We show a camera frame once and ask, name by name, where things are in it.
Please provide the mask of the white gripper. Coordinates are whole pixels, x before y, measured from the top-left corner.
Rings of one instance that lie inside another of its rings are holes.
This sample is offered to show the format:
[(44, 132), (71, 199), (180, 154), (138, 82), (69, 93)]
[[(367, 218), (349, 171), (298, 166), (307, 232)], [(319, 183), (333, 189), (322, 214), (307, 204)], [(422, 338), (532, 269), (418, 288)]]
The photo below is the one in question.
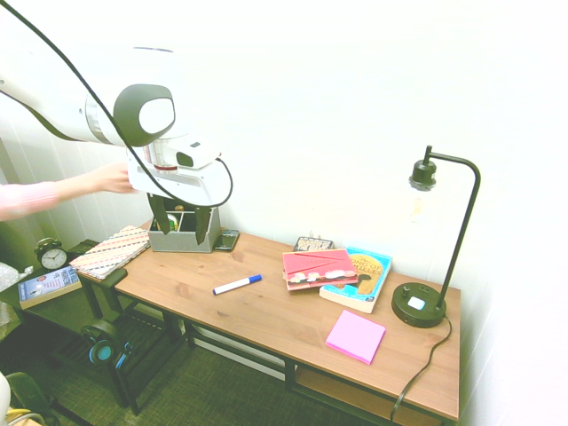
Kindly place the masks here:
[(196, 205), (194, 232), (197, 244), (201, 245), (209, 229), (210, 207), (225, 204), (232, 195), (232, 175), (229, 169), (221, 160), (214, 160), (197, 170), (179, 166), (173, 173), (161, 172), (142, 159), (140, 149), (136, 148), (135, 152), (146, 170), (128, 152), (129, 180), (136, 190), (147, 193), (149, 206), (162, 233), (167, 235), (171, 231), (163, 197), (179, 199)]

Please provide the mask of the person's bare hand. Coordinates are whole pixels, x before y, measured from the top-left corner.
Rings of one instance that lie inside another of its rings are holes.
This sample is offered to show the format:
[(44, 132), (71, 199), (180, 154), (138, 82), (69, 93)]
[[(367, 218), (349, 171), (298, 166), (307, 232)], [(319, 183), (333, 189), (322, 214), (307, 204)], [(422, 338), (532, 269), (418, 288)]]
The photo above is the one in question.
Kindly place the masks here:
[(132, 193), (126, 162), (115, 162), (90, 173), (94, 192)]

